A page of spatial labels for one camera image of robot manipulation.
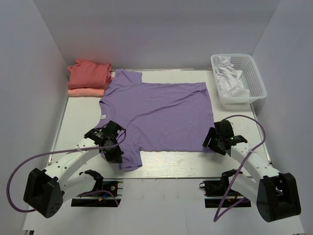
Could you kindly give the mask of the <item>purple t-shirt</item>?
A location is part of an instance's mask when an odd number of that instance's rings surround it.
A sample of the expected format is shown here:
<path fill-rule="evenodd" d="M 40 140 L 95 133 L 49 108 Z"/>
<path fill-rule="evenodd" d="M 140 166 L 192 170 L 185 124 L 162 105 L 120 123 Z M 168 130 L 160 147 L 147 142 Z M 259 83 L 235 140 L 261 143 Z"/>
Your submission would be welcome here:
<path fill-rule="evenodd" d="M 99 105 L 99 127 L 114 121 L 126 129 L 120 169 L 141 167 L 141 151 L 209 151 L 203 142 L 214 120 L 204 82 L 144 83 L 142 73 L 118 69 Z"/>

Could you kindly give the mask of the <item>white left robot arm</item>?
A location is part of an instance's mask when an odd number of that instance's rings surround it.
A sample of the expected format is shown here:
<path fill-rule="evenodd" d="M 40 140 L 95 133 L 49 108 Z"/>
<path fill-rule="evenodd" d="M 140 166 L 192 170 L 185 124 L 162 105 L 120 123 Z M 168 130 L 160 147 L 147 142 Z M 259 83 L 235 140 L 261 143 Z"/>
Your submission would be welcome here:
<path fill-rule="evenodd" d="M 55 163 L 29 173 L 23 200 L 45 218 L 52 217 L 62 204 L 76 196 L 109 194 L 103 189 L 104 177 L 92 169 L 80 170 L 90 159 L 103 153 L 108 163 L 122 163 L 119 137 L 126 129 L 114 121 L 89 130 L 74 149 L 63 150 Z"/>

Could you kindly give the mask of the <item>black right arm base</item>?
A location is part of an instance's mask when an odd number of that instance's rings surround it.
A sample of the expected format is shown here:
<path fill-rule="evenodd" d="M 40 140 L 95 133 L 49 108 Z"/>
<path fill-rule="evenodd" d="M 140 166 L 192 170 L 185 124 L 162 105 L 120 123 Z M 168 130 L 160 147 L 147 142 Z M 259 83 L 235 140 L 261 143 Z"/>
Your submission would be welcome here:
<path fill-rule="evenodd" d="M 235 172 L 236 170 L 234 169 L 226 171 L 222 173 L 219 179 L 214 178 L 204 180 L 199 184 L 199 188 L 204 190 L 204 203 L 207 209 L 218 208 L 221 199 L 231 181 L 229 178 L 233 176 Z M 229 206 L 240 201 L 242 198 L 243 196 L 240 193 L 231 189 L 222 205 L 222 208 L 228 208 Z"/>

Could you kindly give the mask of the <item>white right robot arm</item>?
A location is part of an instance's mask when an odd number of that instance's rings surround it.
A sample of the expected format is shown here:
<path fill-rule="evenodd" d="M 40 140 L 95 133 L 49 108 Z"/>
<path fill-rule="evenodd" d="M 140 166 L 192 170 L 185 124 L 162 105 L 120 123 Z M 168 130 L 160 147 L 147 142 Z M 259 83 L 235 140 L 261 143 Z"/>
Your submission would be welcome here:
<path fill-rule="evenodd" d="M 243 136 L 234 135 L 227 119 L 216 122 L 209 129 L 203 146 L 223 156 L 228 155 L 240 163 L 238 169 L 223 172 L 218 181 L 203 181 L 199 185 L 204 189 L 206 197 L 222 197 L 214 221 L 224 214 L 221 211 L 224 202 L 236 195 L 242 196 L 242 199 L 236 199 L 228 209 L 249 201 L 256 205 L 266 222 L 301 213 L 295 177 L 280 172 L 264 161 Z"/>

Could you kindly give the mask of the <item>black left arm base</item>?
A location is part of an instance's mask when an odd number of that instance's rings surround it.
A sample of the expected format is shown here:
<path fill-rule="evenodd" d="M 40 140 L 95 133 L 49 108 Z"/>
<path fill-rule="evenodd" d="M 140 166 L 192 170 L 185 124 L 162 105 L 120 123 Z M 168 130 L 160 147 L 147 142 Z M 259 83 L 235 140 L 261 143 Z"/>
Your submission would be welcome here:
<path fill-rule="evenodd" d="M 101 192 L 73 198 L 71 200 L 71 206 L 88 208 L 117 208 L 122 199 L 123 180 L 104 180 L 101 190 Z"/>

